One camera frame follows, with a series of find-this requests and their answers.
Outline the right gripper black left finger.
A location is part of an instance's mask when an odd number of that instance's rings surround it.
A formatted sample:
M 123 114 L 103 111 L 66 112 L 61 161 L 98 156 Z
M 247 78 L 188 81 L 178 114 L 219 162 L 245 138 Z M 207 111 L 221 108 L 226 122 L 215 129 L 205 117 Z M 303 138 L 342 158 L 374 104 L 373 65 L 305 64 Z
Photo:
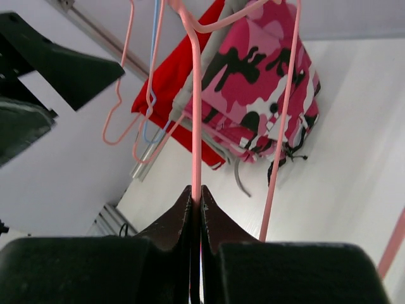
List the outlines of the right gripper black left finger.
M 134 236 L 25 237 L 1 250 L 2 303 L 187 303 L 191 191 Z

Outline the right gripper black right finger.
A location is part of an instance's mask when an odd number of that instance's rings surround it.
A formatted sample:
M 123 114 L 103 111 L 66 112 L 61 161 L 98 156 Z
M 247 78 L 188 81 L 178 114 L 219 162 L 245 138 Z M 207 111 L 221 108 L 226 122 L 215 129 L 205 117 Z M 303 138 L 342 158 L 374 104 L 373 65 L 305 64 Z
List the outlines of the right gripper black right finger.
M 205 303 L 389 303 L 369 256 L 347 243 L 262 243 L 201 190 Z

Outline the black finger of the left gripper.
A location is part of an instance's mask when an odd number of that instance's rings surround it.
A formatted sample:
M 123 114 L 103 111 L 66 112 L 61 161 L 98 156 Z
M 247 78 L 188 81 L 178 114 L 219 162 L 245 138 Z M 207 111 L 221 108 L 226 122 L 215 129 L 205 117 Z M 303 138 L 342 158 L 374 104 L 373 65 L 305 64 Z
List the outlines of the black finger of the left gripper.
M 60 46 L 17 13 L 2 12 L 1 96 L 41 105 L 19 80 L 31 72 L 39 72 L 73 110 L 79 110 L 125 73 L 115 61 Z
M 56 124 L 47 109 L 1 98 L 1 165 L 24 152 Z

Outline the pink hanger of lime trousers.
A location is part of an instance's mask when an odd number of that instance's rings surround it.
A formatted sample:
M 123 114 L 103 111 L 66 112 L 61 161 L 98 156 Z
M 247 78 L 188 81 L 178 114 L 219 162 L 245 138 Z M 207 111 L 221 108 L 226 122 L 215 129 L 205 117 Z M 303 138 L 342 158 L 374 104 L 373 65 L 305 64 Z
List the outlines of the pink hanger of lime trousers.
M 250 14 L 252 11 L 257 10 L 262 6 L 264 1 L 256 1 L 250 6 L 234 13 L 233 15 L 221 19 L 215 23 L 209 25 L 202 25 L 195 20 L 192 13 L 185 7 L 182 1 L 168 1 L 168 4 L 180 15 L 184 29 L 189 36 L 190 43 L 192 46 L 192 62 L 193 62 L 193 109 L 192 109 L 192 199 L 193 203 L 193 214 L 199 213 L 198 208 L 201 205 L 201 187 L 202 187 L 202 172 L 201 172 L 201 142 L 202 142 L 202 117 L 201 117 L 201 50 L 199 41 L 197 38 L 197 33 L 208 33 L 215 30 L 222 29 L 227 25 L 241 19 L 242 17 Z M 287 82 L 285 87 L 285 95 L 283 100 L 282 115 L 280 118 L 281 126 L 279 128 L 277 147 L 275 151 L 275 158 L 273 169 L 270 177 L 270 185 L 268 188 L 268 194 L 266 197 L 266 204 L 263 213 L 263 219 L 261 222 L 261 229 L 259 233 L 259 240 L 261 242 L 266 241 L 266 236 L 268 232 L 268 224 L 270 221 L 270 213 L 273 203 L 273 196 L 275 192 L 275 184 L 277 179 L 278 164 L 280 161 L 280 154 L 282 149 L 282 139 L 284 138 L 284 127 L 287 118 L 287 110 L 290 100 L 290 90 L 292 86 L 292 76 L 294 72 L 294 64 L 296 57 L 296 48 L 299 33 L 299 23 L 301 19 L 301 2 L 298 1 L 296 5 L 296 17 L 294 20 L 294 31 L 292 35 L 292 45 L 290 50 L 290 60 L 289 69 L 287 73 Z

